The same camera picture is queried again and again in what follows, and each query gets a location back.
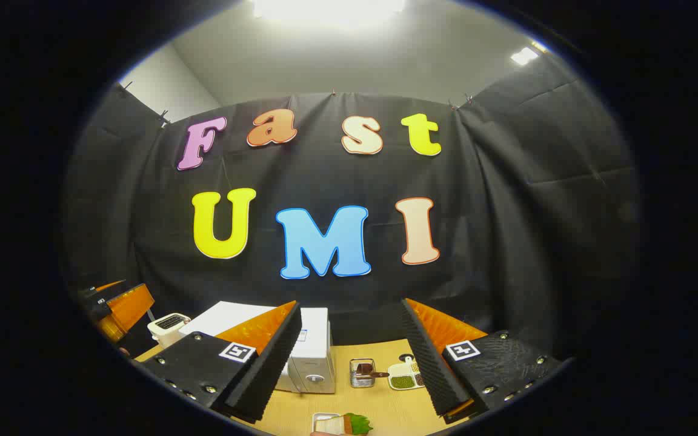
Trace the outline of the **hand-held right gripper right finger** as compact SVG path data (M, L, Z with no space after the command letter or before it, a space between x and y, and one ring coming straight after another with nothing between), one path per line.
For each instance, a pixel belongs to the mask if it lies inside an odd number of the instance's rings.
M523 397L562 365L507 329L485 333L415 300L401 304L405 338L434 410L447 424Z

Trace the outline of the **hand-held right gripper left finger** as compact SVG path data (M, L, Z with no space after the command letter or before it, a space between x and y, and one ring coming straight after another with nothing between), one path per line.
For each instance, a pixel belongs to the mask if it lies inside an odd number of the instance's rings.
M262 419L302 328L290 301L218 334L196 326L138 369L188 402L254 424Z

